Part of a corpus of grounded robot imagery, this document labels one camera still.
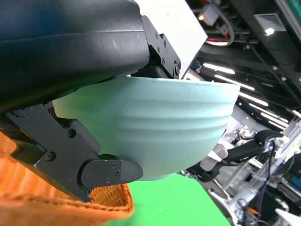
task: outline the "white panel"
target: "white panel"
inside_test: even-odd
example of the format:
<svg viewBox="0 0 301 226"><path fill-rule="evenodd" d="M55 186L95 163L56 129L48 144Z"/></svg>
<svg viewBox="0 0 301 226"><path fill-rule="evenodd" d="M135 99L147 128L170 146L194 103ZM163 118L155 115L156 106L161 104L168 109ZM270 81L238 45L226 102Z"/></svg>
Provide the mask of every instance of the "white panel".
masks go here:
<svg viewBox="0 0 301 226"><path fill-rule="evenodd" d="M181 60L185 74L207 35L185 0L135 0L159 33L164 33Z"/></svg>

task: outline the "ceiling vent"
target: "ceiling vent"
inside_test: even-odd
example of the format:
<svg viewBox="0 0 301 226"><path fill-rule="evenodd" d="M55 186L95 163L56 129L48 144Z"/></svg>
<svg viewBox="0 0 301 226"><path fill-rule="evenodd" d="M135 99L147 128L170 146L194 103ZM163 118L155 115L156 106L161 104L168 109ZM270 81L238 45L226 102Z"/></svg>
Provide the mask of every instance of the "ceiling vent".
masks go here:
<svg viewBox="0 0 301 226"><path fill-rule="evenodd" d="M276 32L286 31L286 28L277 13L255 14L254 17L260 23L264 31L268 28L273 28Z"/></svg>

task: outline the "ceiling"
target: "ceiling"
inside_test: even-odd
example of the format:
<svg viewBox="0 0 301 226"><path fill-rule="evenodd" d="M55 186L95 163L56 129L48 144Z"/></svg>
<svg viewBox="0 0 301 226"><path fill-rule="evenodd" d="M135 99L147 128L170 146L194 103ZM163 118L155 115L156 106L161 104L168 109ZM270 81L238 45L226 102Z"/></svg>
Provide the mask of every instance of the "ceiling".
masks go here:
<svg viewBox="0 0 301 226"><path fill-rule="evenodd" d="M197 17L205 0L186 0ZM281 131L268 123L260 110L249 105L257 105L284 119L291 120L291 110L301 110L301 42L274 0L221 0L219 8L234 24L235 40L227 47L204 44L191 68L199 69L206 81L226 82L216 78L219 74L255 88L251 91L241 88L250 96L269 104L265 107L244 97L239 97L236 105L258 123ZM267 36L255 14L277 13L286 31L275 31ZM210 39L224 39L217 32L216 25L200 24ZM230 68L235 74L228 74L201 65L210 63Z"/></svg>

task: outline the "red cable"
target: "red cable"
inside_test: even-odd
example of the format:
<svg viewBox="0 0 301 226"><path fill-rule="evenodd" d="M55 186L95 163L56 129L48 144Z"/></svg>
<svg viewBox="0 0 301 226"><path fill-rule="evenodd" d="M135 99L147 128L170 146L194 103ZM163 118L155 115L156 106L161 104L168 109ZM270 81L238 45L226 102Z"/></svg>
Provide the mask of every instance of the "red cable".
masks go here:
<svg viewBox="0 0 301 226"><path fill-rule="evenodd" d="M223 38L223 40L218 40L218 39L207 39L207 41L211 41L211 42L224 42L228 39L228 33L225 34L225 37Z"/></svg>
<svg viewBox="0 0 301 226"><path fill-rule="evenodd" d="M199 0L200 3L202 3L203 5L206 5L207 4L207 1L206 0Z"/></svg>

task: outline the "green surface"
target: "green surface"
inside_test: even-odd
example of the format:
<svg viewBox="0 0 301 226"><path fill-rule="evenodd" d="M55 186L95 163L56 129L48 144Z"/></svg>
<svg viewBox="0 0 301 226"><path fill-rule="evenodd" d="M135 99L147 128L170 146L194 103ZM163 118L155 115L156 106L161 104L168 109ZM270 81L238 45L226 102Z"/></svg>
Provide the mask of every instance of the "green surface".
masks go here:
<svg viewBox="0 0 301 226"><path fill-rule="evenodd" d="M134 214L107 226L229 226L227 219L195 180L173 174L158 181L130 184Z"/></svg>

